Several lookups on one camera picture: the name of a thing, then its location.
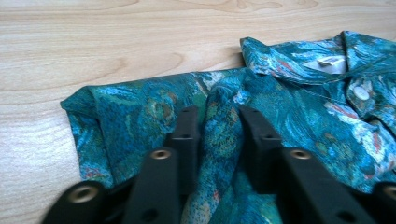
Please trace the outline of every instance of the wooden table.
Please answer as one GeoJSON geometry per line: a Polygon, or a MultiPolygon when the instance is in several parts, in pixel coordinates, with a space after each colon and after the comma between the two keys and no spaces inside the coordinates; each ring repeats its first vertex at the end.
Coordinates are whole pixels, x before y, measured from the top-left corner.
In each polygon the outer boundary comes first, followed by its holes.
{"type": "Polygon", "coordinates": [[[0,223],[37,223],[79,181],[60,101],[86,85],[243,65],[272,45],[351,30],[396,39],[391,0],[0,1],[0,223]]]}

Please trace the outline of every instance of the garment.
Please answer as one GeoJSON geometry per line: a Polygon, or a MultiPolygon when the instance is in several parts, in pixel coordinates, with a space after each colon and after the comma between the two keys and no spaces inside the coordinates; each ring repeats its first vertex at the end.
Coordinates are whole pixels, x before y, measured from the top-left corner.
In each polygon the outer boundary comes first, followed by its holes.
{"type": "Polygon", "coordinates": [[[247,105],[271,122],[284,147],[311,151],[340,182],[365,192],[396,182],[396,43],[343,32],[274,46],[248,37],[241,47],[247,67],[88,86],[63,101],[82,179],[112,187],[138,174],[177,113],[197,105],[204,155],[182,222],[279,223],[275,196],[256,194],[238,165],[237,107],[247,105]],[[307,65],[326,57],[344,59],[346,72],[307,65]]]}

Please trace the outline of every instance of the metal grommet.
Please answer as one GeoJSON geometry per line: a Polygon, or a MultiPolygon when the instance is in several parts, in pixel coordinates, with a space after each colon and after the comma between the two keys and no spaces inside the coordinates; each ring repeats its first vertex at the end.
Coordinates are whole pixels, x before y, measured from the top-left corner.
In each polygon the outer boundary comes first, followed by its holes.
{"type": "Polygon", "coordinates": [[[386,186],[383,188],[384,192],[393,200],[396,200],[396,187],[386,186]]]}
{"type": "Polygon", "coordinates": [[[164,160],[169,158],[172,153],[168,150],[155,150],[151,152],[150,157],[155,160],[164,160]]]}
{"type": "Polygon", "coordinates": [[[308,160],[311,159],[311,155],[305,151],[295,149],[290,152],[290,155],[299,160],[308,160]]]}
{"type": "Polygon", "coordinates": [[[71,203],[85,203],[93,199],[99,190],[93,186],[81,186],[73,190],[67,199],[71,203]]]}

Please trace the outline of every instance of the patterned fabric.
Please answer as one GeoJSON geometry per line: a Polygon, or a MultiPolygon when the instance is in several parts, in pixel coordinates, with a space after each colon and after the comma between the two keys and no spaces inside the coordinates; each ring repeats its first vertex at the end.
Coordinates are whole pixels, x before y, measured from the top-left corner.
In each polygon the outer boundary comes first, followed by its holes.
{"type": "Polygon", "coordinates": [[[314,153],[339,181],[370,191],[396,182],[396,44],[343,32],[316,42],[265,46],[241,40],[247,67],[89,86],[62,102],[82,179],[112,187],[136,175],[186,106],[200,108],[203,163],[183,223],[280,223],[274,195],[256,194],[238,165],[238,105],[261,111],[284,147],[314,153]],[[345,56],[347,72],[305,63],[345,56]]]}

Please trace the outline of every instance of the shirt collar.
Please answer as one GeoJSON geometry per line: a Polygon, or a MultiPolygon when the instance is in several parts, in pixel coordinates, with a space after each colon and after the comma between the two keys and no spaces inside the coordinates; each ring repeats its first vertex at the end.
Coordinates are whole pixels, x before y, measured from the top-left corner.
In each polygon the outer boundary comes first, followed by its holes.
{"type": "Polygon", "coordinates": [[[379,62],[394,60],[396,44],[368,35],[344,31],[322,41],[289,42],[266,46],[251,38],[241,39],[247,67],[258,75],[272,75],[288,81],[321,85],[356,76],[379,62]],[[320,72],[303,66],[304,63],[328,56],[346,56],[347,71],[341,75],[320,72]]]}

